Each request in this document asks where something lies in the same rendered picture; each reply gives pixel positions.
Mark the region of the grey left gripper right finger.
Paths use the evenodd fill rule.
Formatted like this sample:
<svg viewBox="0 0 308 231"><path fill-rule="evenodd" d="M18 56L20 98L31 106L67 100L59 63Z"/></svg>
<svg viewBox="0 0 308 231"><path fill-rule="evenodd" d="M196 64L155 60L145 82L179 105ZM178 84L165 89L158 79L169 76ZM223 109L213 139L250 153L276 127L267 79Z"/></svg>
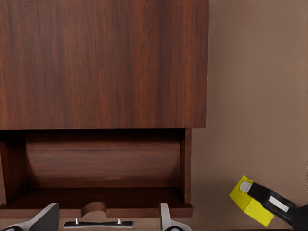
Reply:
<svg viewBox="0 0 308 231"><path fill-rule="evenodd" d="M190 226L171 219L167 203L160 204L161 231L192 231Z"/></svg>

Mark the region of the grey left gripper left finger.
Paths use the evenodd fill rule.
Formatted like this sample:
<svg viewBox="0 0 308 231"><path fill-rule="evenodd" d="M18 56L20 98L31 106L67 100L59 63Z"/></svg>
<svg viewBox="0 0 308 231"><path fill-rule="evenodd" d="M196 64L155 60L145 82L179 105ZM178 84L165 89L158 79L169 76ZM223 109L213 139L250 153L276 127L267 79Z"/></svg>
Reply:
<svg viewBox="0 0 308 231"><path fill-rule="evenodd" d="M51 203L31 220L13 224L1 231L57 231L59 227L59 204Z"/></svg>

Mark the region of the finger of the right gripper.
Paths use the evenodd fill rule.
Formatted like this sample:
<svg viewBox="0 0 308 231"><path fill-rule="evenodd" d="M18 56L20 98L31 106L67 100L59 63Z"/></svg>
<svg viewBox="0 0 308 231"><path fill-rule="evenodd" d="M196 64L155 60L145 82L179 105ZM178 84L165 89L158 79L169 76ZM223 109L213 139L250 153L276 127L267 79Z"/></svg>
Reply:
<svg viewBox="0 0 308 231"><path fill-rule="evenodd" d="M258 183L249 183L245 180L240 183L240 190L247 193L250 197L261 203L267 211L289 225L298 224L298 217L294 213L294 208L297 209L297 205L275 191Z"/></svg>

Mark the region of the yellow square block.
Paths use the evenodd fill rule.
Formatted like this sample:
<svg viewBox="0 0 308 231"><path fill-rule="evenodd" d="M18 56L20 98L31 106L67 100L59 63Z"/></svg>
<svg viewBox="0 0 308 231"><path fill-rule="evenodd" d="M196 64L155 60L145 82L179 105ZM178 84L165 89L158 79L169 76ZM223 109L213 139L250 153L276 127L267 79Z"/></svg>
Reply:
<svg viewBox="0 0 308 231"><path fill-rule="evenodd" d="M273 220L274 215L266 210L260 202L248 195L253 183L247 176L242 176L229 197L245 214L267 227Z"/></svg>

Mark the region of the silver drawer handle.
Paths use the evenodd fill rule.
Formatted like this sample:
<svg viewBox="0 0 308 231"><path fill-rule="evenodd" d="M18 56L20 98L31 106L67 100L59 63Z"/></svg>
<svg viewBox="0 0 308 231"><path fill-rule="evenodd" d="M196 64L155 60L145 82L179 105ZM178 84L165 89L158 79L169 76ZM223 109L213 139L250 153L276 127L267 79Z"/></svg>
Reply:
<svg viewBox="0 0 308 231"><path fill-rule="evenodd" d="M85 227L113 227L113 228L131 228L133 221L123 221L118 218L117 221L110 222L86 222L79 221L77 218L75 221L68 221L64 224L64 228L85 228Z"/></svg>

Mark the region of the dark wood drawer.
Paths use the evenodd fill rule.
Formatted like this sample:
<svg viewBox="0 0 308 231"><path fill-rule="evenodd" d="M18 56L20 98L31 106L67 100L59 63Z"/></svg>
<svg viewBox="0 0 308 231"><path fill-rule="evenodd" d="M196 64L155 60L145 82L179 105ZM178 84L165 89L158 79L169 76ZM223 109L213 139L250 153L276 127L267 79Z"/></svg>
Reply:
<svg viewBox="0 0 308 231"><path fill-rule="evenodd" d="M161 203L189 218L190 129L0 131L0 218L156 218Z"/></svg>

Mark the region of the dark wood cabinet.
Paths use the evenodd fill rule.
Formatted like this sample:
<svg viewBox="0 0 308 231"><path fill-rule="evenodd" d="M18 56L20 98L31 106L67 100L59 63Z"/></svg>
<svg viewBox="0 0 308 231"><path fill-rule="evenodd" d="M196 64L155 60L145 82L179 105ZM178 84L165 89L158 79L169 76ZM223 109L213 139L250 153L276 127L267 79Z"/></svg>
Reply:
<svg viewBox="0 0 308 231"><path fill-rule="evenodd" d="M0 130L205 128L209 0L0 0Z"/></svg>

